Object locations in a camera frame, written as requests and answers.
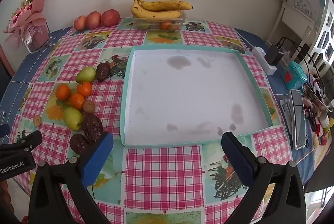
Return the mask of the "small tan longan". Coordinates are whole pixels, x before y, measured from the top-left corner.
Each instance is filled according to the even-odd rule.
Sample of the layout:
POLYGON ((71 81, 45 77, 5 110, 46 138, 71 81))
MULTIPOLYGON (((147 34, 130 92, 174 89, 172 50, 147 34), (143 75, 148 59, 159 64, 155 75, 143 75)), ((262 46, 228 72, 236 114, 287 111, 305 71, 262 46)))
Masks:
POLYGON ((36 126, 36 127, 39 127, 41 125, 41 117, 36 115, 33 117, 33 124, 36 126))

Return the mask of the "lowest dark dried date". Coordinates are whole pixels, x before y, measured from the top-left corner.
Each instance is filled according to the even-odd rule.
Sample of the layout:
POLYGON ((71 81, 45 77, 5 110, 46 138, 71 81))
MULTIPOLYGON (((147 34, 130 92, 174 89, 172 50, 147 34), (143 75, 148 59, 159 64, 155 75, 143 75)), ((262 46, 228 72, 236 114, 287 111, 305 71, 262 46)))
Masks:
POLYGON ((89 142, 84 135, 74 134, 70 138, 70 148, 74 153, 82 155, 89 148, 89 142))

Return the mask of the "green jujube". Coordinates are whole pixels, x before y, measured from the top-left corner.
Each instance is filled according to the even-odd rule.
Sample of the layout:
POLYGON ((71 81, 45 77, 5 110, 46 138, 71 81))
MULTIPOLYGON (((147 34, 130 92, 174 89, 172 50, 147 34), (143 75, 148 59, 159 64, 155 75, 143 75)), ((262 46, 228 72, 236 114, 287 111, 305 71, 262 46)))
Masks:
POLYGON ((72 131, 79 131, 82 128, 82 113, 73 107, 66 108, 63 113, 63 120, 65 125, 72 131))
POLYGON ((84 81, 91 83, 96 76, 96 71, 93 66, 87 66, 83 68, 75 77, 77 83, 82 83, 84 81))

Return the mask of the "large dark dried date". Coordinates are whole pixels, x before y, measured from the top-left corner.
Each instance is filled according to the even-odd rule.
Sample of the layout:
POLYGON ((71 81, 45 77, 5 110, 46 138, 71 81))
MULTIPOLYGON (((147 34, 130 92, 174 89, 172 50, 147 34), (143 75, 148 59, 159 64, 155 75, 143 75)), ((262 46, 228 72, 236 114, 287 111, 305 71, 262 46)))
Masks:
POLYGON ((101 120, 94 114, 86 115, 82 122, 82 131, 90 144, 95 143, 103 133, 101 120))

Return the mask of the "orange tangerine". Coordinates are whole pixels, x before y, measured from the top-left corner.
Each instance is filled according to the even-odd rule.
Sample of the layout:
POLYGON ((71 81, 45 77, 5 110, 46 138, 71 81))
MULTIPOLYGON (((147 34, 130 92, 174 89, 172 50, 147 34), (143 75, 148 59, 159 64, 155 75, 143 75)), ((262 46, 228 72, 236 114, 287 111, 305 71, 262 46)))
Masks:
POLYGON ((67 101, 70 98, 70 95, 70 88, 66 84, 59 84, 56 88, 56 98, 60 101, 67 101))

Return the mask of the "brown walnut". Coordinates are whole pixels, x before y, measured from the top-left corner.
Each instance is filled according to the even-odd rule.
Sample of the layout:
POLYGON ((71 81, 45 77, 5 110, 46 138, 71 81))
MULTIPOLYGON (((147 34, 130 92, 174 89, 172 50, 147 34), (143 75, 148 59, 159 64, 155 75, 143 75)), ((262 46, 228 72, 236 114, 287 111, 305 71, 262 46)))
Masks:
POLYGON ((83 105, 83 111, 87 114, 93 114, 95 112, 95 104, 92 101, 85 101, 83 105))

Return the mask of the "silver remote control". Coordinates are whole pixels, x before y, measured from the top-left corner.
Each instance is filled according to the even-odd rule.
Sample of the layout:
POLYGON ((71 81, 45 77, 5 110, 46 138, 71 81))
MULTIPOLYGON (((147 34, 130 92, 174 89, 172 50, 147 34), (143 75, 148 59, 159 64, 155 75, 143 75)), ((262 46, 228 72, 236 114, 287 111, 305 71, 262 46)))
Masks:
POLYGON ((292 140, 294 149, 299 150, 306 145, 306 121, 305 108, 302 98, 302 92, 297 89, 291 89, 290 106, 292 116, 292 140))

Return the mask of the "teal tin box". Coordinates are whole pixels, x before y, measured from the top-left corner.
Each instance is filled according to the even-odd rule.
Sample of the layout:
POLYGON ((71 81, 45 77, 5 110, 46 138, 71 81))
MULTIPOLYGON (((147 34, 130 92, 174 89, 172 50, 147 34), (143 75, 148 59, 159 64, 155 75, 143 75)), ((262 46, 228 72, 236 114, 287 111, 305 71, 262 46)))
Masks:
POLYGON ((307 81, 307 75, 304 70, 294 61, 289 62, 281 73, 281 78, 288 90, 300 89, 307 81))

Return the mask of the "pink flower bouquet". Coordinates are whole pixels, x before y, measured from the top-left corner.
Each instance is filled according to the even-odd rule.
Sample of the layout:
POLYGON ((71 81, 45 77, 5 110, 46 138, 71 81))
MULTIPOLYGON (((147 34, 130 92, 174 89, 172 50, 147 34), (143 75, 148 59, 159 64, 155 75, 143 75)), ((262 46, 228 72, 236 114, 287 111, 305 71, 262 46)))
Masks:
POLYGON ((24 46, 34 54, 51 38, 46 17, 42 14, 45 0, 24 0, 9 19, 4 30, 9 36, 5 43, 24 46))

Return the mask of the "black power adapter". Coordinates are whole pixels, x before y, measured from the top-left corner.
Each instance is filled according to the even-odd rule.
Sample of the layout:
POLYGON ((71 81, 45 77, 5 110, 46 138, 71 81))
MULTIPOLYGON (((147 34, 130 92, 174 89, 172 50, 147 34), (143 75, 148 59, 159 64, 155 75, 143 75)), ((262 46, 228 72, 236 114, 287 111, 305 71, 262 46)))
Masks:
POLYGON ((280 44, 271 45, 268 51, 266 52, 264 59, 270 66, 276 66, 282 57, 284 52, 282 51, 282 46, 280 44))

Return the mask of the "white power strip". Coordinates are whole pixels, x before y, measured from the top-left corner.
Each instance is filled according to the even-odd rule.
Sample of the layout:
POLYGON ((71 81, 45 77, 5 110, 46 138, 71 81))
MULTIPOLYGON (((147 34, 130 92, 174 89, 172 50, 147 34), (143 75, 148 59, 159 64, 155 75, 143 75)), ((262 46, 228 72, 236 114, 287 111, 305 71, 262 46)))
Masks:
POLYGON ((263 69, 263 71, 267 75, 273 75, 276 72, 276 70, 277 70, 276 66, 271 66, 266 61, 266 59, 265 59, 266 52, 261 47, 254 46, 251 53, 258 60, 259 64, 261 65, 261 67, 263 69))

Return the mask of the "white tray with teal rim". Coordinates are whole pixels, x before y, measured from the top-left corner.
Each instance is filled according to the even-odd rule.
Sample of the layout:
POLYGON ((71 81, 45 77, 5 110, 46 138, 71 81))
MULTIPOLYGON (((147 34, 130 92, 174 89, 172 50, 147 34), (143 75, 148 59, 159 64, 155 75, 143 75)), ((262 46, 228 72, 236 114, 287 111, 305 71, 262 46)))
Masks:
POLYGON ((128 148, 204 144, 225 131, 272 126, 259 85, 235 50, 194 45, 132 48, 121 99, 120 135, 128 148))

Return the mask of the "small left apple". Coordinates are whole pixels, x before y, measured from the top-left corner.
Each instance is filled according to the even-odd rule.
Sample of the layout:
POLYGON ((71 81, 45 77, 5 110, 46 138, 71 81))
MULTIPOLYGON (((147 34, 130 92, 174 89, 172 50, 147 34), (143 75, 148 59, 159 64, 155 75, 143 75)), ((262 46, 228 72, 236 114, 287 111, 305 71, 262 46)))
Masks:
POLYGON ((82 15, 79 16, 75 19, 74 21, 74 29, 77 31, 83 31, 84 29, 86 29, 87 25, 86 25, 86 16, 82 15))

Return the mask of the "middle red apple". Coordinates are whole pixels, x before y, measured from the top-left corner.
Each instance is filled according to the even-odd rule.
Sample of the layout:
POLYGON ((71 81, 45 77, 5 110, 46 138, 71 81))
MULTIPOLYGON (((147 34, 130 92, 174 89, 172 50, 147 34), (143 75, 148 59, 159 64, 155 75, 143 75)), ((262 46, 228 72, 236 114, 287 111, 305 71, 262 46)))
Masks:
POLYGON ((101 23, 101 13, 98 11, 93 11, 86 17, 86 26, 87 29, 96 29, 100 26, 101 23))

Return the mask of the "red apple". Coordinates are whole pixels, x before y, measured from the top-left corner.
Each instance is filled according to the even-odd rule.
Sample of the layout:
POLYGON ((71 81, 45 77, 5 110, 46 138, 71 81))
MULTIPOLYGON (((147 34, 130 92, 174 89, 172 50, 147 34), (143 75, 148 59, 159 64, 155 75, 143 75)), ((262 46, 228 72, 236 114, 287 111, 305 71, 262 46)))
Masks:
POLYGON ((104 27, 114 26, 118 24, 119 20, 120 20, 120 14, 115 9, 107 10, 101 15, 101 24, 104 27))
POLYGON ((86 26, 87 29, 96 29, 100 26, 101 23, 101 13, 98 11, 93 11, 86 17, 86 26))

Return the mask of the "right red apple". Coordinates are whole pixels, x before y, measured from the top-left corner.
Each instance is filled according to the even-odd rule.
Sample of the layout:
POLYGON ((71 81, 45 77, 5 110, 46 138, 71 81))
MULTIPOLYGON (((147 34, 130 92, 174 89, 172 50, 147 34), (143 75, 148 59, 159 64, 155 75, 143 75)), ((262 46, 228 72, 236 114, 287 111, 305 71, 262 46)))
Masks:
POLYGON ((118 24, 119 20, 120 20, 120 14, 115 9, 107 10, 101 15, 101 24, 104 27, 114 26, 118 24))

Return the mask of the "lower banana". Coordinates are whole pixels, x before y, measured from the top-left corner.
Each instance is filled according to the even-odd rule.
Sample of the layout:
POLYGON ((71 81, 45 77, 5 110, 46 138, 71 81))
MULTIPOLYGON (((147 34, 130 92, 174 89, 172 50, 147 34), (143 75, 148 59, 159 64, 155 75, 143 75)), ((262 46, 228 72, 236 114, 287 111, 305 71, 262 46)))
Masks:
POLYGON ((130 8, 132 14, 137 18, 142 19, 179 19, 181 17, 180 11, 160 11, 154 12, 144 9, 139 5, 138 0, 134 0, 130 8))

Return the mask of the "banana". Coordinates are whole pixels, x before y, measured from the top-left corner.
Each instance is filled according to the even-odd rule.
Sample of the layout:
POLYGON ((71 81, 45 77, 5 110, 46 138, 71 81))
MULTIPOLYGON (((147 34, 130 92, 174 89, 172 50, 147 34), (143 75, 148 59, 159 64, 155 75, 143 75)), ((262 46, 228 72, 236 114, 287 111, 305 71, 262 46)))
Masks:
POLYGON ((130 8, 132 14, 137 18, 142 19, 179 19, 181 17, 180 11, 160 11, 154 12, 144 9, 139 5, 138 0, 134 0, 130 8))
POLYGON ((178 11, 178 10, 192 10, 193 6, 188 2, 182 0, 160 0, 156 2, 147 2, 138 0, 139 4, 149 11, 178 11))

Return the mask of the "white wooden chair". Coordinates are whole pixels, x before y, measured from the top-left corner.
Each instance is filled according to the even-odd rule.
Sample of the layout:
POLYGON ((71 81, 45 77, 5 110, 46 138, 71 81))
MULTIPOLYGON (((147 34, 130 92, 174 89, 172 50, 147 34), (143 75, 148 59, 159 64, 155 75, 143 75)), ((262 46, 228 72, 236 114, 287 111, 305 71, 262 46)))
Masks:
POLYGON ((327 32, 325 19, 330 17, 333 20, 332 0, 282 0, 282 6, 272 32, 267 39, 267 43, 272 44, 272 37, 280 22, 283 22, 298 37, 300 37, 300 47, 304 47, 308 42, 312 42, 309 54, 320 55, 322 35, 327 32))

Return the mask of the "clear plastic fruit container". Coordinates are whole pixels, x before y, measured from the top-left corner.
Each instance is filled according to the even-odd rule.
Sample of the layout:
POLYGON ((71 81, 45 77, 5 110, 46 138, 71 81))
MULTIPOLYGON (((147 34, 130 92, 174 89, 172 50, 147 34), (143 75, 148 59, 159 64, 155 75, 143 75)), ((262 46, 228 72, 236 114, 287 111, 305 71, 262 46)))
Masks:
POLYGON ((161 20, 142 19, 142 18, 137 18, 134 15, 131 15, 131 17, 133 19, 132 24, 134 29, 143 31, 158 31, 160 30, 159 25, 163 22, 168 21, 171 23, 168 30, 169 32, 180 31, 186 19, 184 12, 181 12, 181 17, 179 19, 161 19, 161 20))

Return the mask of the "tangerine inside container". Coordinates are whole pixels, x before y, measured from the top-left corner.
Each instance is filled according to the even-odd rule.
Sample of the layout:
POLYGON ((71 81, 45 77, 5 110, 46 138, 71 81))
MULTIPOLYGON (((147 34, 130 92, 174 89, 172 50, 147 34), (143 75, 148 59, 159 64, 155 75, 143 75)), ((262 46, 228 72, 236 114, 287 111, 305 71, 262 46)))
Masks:
POLYGON ((159 29, 162 30, 162 31, 168 31, 169 30, 169 27, 170 27, 171 23, 166 21, 166 22, 163 22, 159 25, 159 29))

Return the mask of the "upper banana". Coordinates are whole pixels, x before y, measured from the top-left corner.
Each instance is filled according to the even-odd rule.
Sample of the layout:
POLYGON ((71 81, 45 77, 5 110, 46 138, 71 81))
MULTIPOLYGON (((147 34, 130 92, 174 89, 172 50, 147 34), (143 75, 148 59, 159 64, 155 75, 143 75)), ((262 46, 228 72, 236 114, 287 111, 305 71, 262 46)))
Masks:
POLYGON ((139 4, 149 11, 178 11, 178 10, 192 10, 193 6, 188 2, 182 0, 160 0, 156 2, 147 2, 138 0, 139 4))

